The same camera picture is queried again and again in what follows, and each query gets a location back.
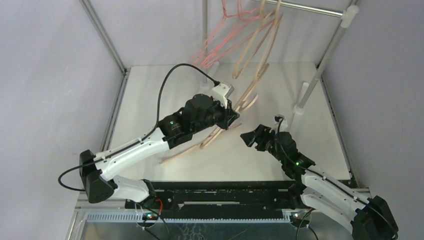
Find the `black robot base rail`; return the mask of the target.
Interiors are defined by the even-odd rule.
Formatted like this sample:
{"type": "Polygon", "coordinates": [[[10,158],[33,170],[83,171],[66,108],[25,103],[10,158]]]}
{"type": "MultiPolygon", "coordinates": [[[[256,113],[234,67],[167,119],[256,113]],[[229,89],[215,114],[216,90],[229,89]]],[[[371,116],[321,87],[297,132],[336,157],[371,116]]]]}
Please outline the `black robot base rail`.
{"type": "Polygon", "coordinates": [[[307,210],[306,190],[293,180],[153,181],[155,197],[143,209],[160,210],[167,220],[280,219],[285,211],[307,210]]]}

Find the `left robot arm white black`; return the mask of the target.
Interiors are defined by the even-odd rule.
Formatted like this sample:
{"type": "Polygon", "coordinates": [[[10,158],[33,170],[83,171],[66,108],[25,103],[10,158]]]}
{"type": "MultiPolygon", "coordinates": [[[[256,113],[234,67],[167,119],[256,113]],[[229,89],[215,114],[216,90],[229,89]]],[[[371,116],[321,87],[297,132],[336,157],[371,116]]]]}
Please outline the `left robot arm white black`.
{"type": "Polygon", "coordinates": [[[164,117],[150,136],[135,138],[119,147],[79,155],[79,175],[89,203],[97,204],[109,198],[126,199],[149,209],[156,203],[153,185],[147,179],[133,180],[119,175],[150,156],[165,153],[192,140],[193,135],[217,126],[228,130],[240,117],[231,101],[221,105],[211,96],[196,94],[177,112],[164,117]]]}

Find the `pink wire hanger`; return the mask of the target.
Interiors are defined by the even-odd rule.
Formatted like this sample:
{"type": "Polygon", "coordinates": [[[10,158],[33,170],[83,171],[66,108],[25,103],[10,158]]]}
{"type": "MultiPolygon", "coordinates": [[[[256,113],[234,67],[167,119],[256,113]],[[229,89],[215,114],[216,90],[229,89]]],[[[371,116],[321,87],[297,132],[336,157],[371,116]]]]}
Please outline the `pink wire hanger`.
{"type": "Polygon", "coordinates": [[[209,31],[208,2],[203,7],[203,38],[200,49],[192,55],[190,62],[203,69],[210,69],[230,55],[238,57],[235,77],[245,69],[256,55],[265,40],[268,40],[260,62],[267,61],[274,45],[283,16],[277,6],[273,11],[265,11],[265,1],[259,7],[244,8],[242,0],[222,0],[222,18],[209,31]]]}
{"type": "Polygon", "coordinates": [[[246,8],[244,3],[243,0],[219,2],[222,18],[206,34],[200,49],[191,56],[191,64],[209,69],[250,40],[253,33],[248,33],[248,27],[261,21],[261,8],[246,8]]]}
{"type": "Polygon", "coordinates": [[[240,0],[222,0],[222,18],[213,28],[209,29],[209,2],[202,4],[202,30],[205,39],[198,51],[189,62],[203,69],[212,67],[216,62],[232,54],[240,46],[237,38],[243,28],[242,2],[240,0]]]}

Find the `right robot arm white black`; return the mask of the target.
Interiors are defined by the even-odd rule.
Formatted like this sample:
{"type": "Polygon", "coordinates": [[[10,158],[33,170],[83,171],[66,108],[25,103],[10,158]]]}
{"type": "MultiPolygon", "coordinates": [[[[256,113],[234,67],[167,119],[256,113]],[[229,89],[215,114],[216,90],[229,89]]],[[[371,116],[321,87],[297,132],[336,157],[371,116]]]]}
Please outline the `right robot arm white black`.
{"type": "Polygon", "coordinates": [[[271,154],[295,181],[289,194],[293,208],[307,206],[325,214],[355,240],[398,239],[399,228],[383,198],[367,197],[332,177],[298,150],[289,132],[260,124],[240,137],[247,147],[271,154]]]}

